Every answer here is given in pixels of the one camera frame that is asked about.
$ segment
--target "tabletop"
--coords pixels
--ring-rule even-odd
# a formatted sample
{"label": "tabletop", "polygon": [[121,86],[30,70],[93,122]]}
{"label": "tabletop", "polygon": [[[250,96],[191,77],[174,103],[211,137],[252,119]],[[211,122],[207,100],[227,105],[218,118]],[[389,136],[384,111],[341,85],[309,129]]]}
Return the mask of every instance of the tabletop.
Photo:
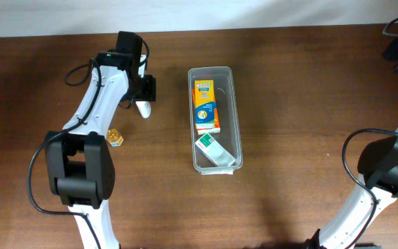
{"label": "tabletop", "polygon": [[[391,42],[382,29],[142,33],[157,102],[148,119],[134,106],[117,109],[111,123],[124,137],[109,147],[116,170],[110,213],[122,247],[243,248],[312,237],[354,187],[341,164],[348,134],[397,128],[398,75],[381,57]],[[0,248],[82,248],[73,217],[31,206],[27,168],[46,132],[64,126],[86,91],[87,84],[66,86],[65,74],[114,47],[116,37],[0,38]],[[244,163],[232,176],[193,168],[187,73],[205,66],[233,71]],[[355,174],[363,148],[380,138],[353,140]],[[32,188],[44,208],[66,210],[50,192],[44,154]],[[398,201],[360,241],[398,248]]]}

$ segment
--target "wooden table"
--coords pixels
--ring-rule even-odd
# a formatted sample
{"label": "wooden table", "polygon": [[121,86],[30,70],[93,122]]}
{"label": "wooden table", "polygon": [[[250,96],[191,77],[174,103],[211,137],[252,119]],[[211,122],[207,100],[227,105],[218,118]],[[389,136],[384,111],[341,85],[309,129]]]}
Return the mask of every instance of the wooden table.
{"label": "wooden table", "polygon": [[[334,217],[354,186],[341,164],[346,136],[396,129],[398,75],[381,58],[382,25],[144,33],[147,73],[157,78],[151,117],[118,109],[110,148],[110,199],[123,248],[242,248],[304,241]],[[0,248],[82,248],[73,217],[38,213],[26,193],[28,162],[49,130],[60,130],[86,85],[65,74],[116,34],[0,39]],[[229,66],[234,73],[244,164],[233,176],[193,168],[187,73]],[[381,136],[354,139],[361,150]],[[65,210],[48,189],[44,155],[33,173],[44,208]],[[398,201],[361,238],[398,248]]]}

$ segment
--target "white wall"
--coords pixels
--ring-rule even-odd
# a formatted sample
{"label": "white wall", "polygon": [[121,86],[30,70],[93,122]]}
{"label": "white wall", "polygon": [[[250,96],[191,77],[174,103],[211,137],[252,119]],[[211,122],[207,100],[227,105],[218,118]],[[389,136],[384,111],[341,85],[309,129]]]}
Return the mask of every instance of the white wall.
{"label": "white wall", "polygon": [[386,23],[398,0],[0,0],[0,37]]}

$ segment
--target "gold object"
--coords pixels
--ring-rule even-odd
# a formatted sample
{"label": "gold object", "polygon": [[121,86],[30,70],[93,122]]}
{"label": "gold object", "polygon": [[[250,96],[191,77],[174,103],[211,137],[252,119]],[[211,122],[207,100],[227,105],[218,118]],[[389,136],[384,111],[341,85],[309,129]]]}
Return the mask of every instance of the gold object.
{"label": "gold object", "polygon": [[120,146],[124,139],[121,134],[117,131],[117,129],[109,129],[107,131],[107,141],[111,144],[111,146]]}

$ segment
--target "item in bin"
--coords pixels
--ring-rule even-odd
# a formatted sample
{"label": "item in bin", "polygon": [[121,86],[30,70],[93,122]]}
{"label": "item in bin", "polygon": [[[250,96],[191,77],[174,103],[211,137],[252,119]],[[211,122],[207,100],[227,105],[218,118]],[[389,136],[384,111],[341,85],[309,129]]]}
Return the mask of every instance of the item in bin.
{"label": "item in bin", "polygon": [[[192,94],[193,104],[195,104],[194,89],[191,90],[191,94]],[[217,107],[214,107],[214,128],[196,129],[196,130],[198,131],[199,135],[203,135],[203,134],[205,134],[207,132],[208,133],[219,133],[220,132],[220,123],[219,123],[219,115],[218,115]]]}
{"label": "item in bin", "polygon": [[196,129],[215,128],[216,100],[213,80],[195,80],[194,96]]}
{"label": "item in bin", "polygon": [[107,131],[107,141],[111,144],[111,146],[116,147],[120,146],[122,142],[124,142],[124,139],[117,129],[109,129]]}
{"label": "item in bin", "polygon": [[236,159],[208,133],[200,137],[195,144],[217,167],[228,167],[236,161]]}

